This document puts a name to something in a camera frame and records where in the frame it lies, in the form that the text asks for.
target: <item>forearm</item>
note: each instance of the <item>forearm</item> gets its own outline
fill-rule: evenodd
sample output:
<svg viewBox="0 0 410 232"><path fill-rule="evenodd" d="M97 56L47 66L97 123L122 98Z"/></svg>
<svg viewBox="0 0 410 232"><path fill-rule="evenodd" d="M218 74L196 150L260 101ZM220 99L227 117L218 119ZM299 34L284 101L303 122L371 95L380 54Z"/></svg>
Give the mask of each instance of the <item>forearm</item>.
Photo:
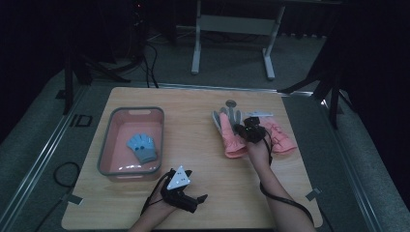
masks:
<svg viewBox="0 0 410 232"><path fill-rule="evenodd" d="M156 224L151 218L142 215L130 228L129 232L149 232L153 230L155 226Z"/></svg>
<svg viewBox="0 0 410 232"><path fill-rule="evenodd" d="M130 228L129 232L149 232L166 220L166 218L168 218L168 216L176 209L163 202L158 204L162 204L162 207L160 206L159 209L156 209L153 206L148 207L144 214L142 214L142 216Z"/></svg>
<svg viewBox="0 0 410 232"><path fill-rule="evenodd" d="M264 189L270 194L293 200L270 168L257 170ZM267 197L278 231L315 231L308 216L301 209Z"/></svg>

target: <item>pink tray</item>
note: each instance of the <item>pink tray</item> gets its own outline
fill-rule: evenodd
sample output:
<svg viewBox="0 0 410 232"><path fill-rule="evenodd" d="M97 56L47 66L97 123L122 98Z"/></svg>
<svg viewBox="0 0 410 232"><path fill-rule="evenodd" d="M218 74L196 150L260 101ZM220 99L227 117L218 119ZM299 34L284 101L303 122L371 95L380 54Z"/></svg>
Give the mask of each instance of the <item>pink tray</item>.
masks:
<svg viewBox="0 0 410 232"><path fill-rule="evenodd" d="M159 107L117 108L111 113L98 169L111 181L152 181L161 175L163 110ZM137 133L154 139L157 159L140 164L127 146Z"/></svg>

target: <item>triangular sensor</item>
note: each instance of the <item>triangular sensor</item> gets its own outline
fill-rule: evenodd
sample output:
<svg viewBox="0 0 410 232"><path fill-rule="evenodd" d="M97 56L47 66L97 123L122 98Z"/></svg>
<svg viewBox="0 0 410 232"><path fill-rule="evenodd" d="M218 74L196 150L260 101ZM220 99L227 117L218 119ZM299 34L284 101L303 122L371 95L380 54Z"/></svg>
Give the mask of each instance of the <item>triangular sensor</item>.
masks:
<svg viewBox="0 0 410 232"><path fill-rule="evenodd" d="M172 190L179 187L187 186L189 184L190 179L188 178L187 173L185 173L184 167L181 165L178 167L178 170L175 172L166 189Z"/></svg>

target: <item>cable on floor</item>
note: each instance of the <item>cable on floor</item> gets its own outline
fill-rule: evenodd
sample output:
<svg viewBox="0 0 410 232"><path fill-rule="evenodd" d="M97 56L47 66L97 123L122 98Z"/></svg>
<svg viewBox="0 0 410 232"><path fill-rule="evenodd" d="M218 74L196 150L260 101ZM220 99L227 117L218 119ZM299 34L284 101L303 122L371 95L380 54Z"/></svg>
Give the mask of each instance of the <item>cable on floor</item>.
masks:
<svg viewBox="0 0 410 232"><path fill-rule="evenodd" d="M69 184L63 183L63 182L60 181L59 178L58 178L58 172L60 171L60 169L62 169L63 167L66 167L67 165L72 165L73 167L75 167L75 178L74 178L74 180L73 180L71 183L69 183ZM79 171L80 171L79 165L78 165L77 163L75 163L75 162L72 162L72 161L64 162L63 164L59 165L59 166L54 170L54 172L53 172L54 182L55 182L57 185L59 185L59 186L61 186L61 187L68 188L68 189L66 190L66 192L64 193L64 195L58 200L58 202L56 202L56 203L54 204L54 206L51 207L51 209L50 209L50 210L47 212L47 214L43 217L42 221L40 222L40 224L37 226L37 228L36 228L36 230L35 230L36 232L37 232L37 231L40 231L40 229L41 229L42 226L44 225L45 221L50 217L50 215L55 211L55 209L56 209L61 203L63 203L64 201L67 200L67 196L69 196L69 195L71 194L71 192L73 191L73 188L75 187L75 183L76 183L76 181L77 181L77 179L78 179L78 176L79 176Z"/></svg>

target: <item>wooden table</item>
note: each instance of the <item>wooden table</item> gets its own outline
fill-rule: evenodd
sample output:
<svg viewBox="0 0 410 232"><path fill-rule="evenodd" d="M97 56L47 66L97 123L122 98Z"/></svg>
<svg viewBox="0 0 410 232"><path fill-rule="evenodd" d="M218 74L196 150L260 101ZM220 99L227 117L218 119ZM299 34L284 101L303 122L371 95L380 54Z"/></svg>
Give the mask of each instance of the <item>wooden table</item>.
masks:
<svg viewBox="0 0 410 232"><path fill-rule="evenodd" d="M194 214L179 210L158 229L272 228L272 215L248 157L229 159L211 117L234 100L244 112L274 112L282 129L296 141L280 95L269 92L114 88L73 191L81 205L69 204L62 225L75 229L126 229L138 219L157 181L114 183L99 173L97 162L110 113L120 106L159 106L165 114L161 172L184 165L192 170L185 193L209 194ZM307 207L315 227L322 217L311 192L299 149L274 156L272 168L294 199Z"/></svg>

